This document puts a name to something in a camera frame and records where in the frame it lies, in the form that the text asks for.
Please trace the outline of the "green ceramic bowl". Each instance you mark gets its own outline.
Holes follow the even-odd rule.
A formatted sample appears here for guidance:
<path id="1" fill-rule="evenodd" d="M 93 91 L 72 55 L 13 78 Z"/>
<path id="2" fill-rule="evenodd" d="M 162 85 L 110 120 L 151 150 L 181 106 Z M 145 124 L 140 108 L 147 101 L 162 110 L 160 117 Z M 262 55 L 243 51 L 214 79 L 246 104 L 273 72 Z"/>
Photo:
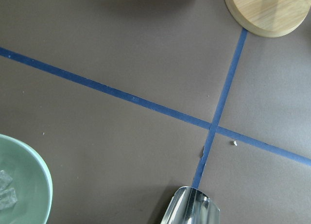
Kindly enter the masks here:
<path id="1" fill-rule="evenodd" d="M 45 224 L 53 197 L 51 173 L 43 158 L 26 143 L 0 137 L 0 171 L 13 178 L 17 203 L 0 211 L 2 224 Z"/>

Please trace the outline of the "steel ice scoop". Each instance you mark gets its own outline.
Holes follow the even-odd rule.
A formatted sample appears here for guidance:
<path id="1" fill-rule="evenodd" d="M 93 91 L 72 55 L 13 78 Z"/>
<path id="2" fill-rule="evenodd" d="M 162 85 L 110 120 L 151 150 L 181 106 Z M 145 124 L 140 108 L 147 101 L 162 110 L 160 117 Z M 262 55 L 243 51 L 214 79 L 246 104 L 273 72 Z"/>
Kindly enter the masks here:
<path id="1" fill-rule="evenodd" d="M 203 192 L 183 186 L 173 195 L 160 224 L 219 224 L 220 209 Z"/>

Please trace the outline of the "clear ice cubes pile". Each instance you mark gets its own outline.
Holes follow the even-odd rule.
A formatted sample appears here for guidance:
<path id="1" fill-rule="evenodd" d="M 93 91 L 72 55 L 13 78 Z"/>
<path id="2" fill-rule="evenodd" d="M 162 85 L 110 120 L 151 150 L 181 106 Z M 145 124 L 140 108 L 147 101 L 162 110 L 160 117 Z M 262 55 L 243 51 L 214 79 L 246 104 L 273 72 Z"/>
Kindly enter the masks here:
<path id="1" fill-rule="evenodd" d="M 16 191 L 11 186 L 13 178 L 6 173 L 0 172 L 0 210 L 12 208 L 18 201 Z"/>

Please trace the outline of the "wooden stand with carton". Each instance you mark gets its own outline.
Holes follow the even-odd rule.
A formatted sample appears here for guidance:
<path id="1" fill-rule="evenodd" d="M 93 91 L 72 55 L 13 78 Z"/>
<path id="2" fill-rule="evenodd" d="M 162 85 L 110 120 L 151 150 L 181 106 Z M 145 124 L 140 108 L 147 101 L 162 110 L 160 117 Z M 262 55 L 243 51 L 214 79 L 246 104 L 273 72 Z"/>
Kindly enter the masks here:
<path id="1" fill-rule="evenodd" d="M 311 0 L 224 0 L 233 18 L 249 32 L 281 37 L 305 20 Z"/>

